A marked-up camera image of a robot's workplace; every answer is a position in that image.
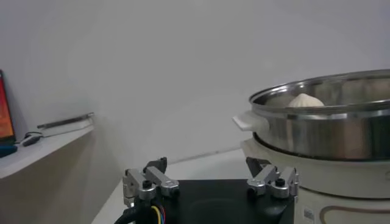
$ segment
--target white plastic handle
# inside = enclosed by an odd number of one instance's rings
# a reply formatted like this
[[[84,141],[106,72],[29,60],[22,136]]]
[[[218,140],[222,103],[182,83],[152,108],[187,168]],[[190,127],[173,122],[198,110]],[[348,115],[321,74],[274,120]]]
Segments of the white plastic handle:
[[[245,111],[242,114],[233,117],[233,122],[241,129],[241,131],[262,131],[269,130],[267,119],[253,113]]]

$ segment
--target white appliance base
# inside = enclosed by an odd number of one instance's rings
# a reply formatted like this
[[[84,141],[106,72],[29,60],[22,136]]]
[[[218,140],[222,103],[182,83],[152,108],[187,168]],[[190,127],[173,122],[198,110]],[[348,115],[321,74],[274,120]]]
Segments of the white appliance base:
[[[247,156],[270,161],[278,167],[295,167],[300,186],[331,195],[354,198],[390,198],[390,161],[342,162],[308,159],[276,152],[253,138],[243,141]]]
[[[355,200],[301,189],[295,224],[388,224],[390,200]]]

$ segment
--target pot rim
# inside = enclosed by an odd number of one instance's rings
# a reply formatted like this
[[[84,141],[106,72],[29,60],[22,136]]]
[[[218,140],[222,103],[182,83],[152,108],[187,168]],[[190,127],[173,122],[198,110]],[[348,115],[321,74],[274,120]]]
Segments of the pot rim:
[[[324,107],[271,107],[255,103],[259,97],[278,93],[284,89],[297,85],[316,84],[334,80],[359,80],[359,79],[390,79],[390,69],[380,69],[371,71],[348,72],[336,75],[326,75],[312,79],[304,79],[289,82],[259,91],[249,97],[252,104],[252,111],[261,116],[279,117],[287,119],[347,119],[365,118],[390,115],[390,99],[370,101],[365,103],[353,103],[347,105],[332,105]]]

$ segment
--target wall shelf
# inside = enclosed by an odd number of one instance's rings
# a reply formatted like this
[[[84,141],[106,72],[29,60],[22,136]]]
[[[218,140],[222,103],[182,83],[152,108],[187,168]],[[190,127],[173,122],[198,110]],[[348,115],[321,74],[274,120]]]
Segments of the wall shelf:
[[[93,125],[81,130],[43,138],[36,144],[27,147],[19,145],[18,151],[0,158],[0,179],[26,168],[65,145],[81,138],[92,130]]]

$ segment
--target red screen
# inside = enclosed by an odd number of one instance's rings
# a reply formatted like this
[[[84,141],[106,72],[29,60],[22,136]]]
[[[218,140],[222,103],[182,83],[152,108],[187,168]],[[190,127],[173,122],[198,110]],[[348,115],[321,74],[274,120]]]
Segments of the red screen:
[[[10,112],[5,97],[4,82],[0,74],[0,138],[13,136]]]

